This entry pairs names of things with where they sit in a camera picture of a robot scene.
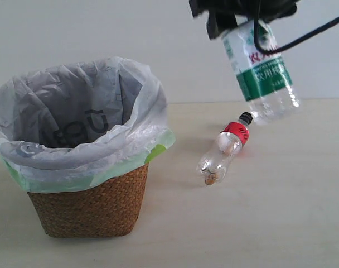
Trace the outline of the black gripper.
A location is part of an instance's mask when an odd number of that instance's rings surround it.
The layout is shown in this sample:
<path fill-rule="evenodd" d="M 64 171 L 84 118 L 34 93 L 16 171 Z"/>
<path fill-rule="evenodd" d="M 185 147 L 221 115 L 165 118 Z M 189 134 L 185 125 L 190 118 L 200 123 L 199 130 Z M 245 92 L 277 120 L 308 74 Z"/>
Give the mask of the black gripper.
<path fill-rule="evenodd" d="M 236 0 L 203 0 L 189 1 L 192 15 L 197 17 L 208 12 L 206 24 L 209 39 L 218 38 L 223 32 L 237 28 L 236 16 L 259 19 L 266 23 L 279 18 L 292 16 L 297 11 L 297 1 L 236 1 Z"/>

